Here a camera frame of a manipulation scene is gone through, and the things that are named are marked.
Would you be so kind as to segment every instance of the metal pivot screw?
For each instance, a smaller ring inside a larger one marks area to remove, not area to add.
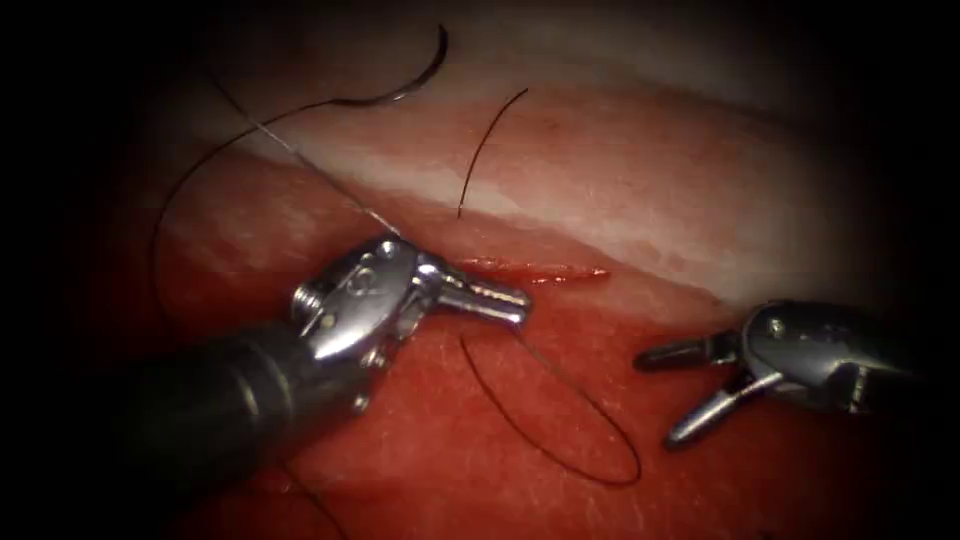
[[[363,414],[363,411],[367,410],[367,407],[369,406],[370,398],[363,394],[357,394],[357,397],[353,399],[354,414]]]
[[[770,319],[770,321],[767,323],[767,328],[770,330],[770,335],[775,339],[782,338],[783,333],[787,330],[783,325],[783,321],[777,318]]]
[[[360,359],[360,365],[365,368],[383,369],[387,367],[387,355],[381,347],[376,347]]]
[[[390,240],[384,240],[377,248],[377,254],[387,260],[392,259],[396,253],[397,244],[391,242]]]

